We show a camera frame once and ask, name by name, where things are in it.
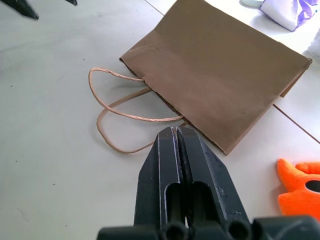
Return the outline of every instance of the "rope handle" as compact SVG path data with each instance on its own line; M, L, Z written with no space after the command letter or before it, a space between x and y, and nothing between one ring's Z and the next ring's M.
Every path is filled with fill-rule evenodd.
M121 150L120 148L116 147L111 140L107 137L106 133L103 131L102 128L102 118L106 115L107 112L112 112L115 113L117 115L121 115L121 116L125 116L127 118L131 118L131 119L136 119L136 120L141 120L141 121L146 121L146 122L172 122L172 121L176 121L176 120L180 120L183 119L183 115L180 116L176 116L176 117L167 117L167 118L146 118L146 117L141 117L141 116L135 116L135 115L131 115L131 114L127 114L127 113L123 113L123 112L119 112L117 110L115 110L114 108L120 104L123 104L129 100L132 100L134 98L137 98L141 95L147 94L149 92L151 92L151 88L150 87L146 87L140 91L137 91L135 93L132 93L128 96L125 96L117 101L115 101L114 103L110 104L110 105L106 105L96 94L93 85L92 85L92 73L95 71L100 71L100 72L105 72L105 73L109 73L112 74L116 77L119 78L123 78L123 79L128 79L128 80L132 80L132 81L136 81L136 82L144 82L143 79L139 79L139 78L133 78L133 77L128 77L128 76L123 76L121 74L115 73L113 71L110 71L108 69L103 69L103 68L98 68L98 67L94 67L90 70L89 72L89 86L91 89L91 92L93 94L93 96L95 97L95 99L104 107L104 110L99 114L97 120L96 120L96 128L98 129L100 135L102 136L103 140L105 141L105 143L112 148L113 150L117 151L118 153L122 153L122 154L133 154L133 153L137 153L149 146L151 146L152 144L154 144L154 141L143 146L140 147L138 149L135 150L131 150L131 151L126 151L126 150ZM186 120L184 120L184 123L180 125L180 127L183 127L185 125L187 125L188 123L186 122Z

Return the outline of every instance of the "white table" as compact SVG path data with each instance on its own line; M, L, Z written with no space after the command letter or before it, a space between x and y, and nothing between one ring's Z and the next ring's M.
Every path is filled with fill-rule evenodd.
M255 9L227 2L239 9L234 14L243 11L248 21L288 35L256 17ZM149 3L157 7L161 2ZM92 67L104 67L130 76L118 57L161 19L150 4L83 0L73 7L34 0L38 22L0 4L1 239L94 240L101 227L133 223L138 173L149 150L122 155L105 145L96 130L102 107L89 90L87 75ZM94 80L108 103L143 87L100 73ZM154 93L118 109L151 118L174 116ZM108 134L125 149L152 141L166 126L114 114L105 118ZM251 219L280 214L277 196L285 190L275 171L277 158L315 161L320 155L319 144L275 107L230 155L210 147L228 167Z

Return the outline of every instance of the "paper bag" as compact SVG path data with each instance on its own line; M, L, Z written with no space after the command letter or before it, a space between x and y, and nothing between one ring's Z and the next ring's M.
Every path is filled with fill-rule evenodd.
M121 60L225 154L311 64L203 0L178 0Z

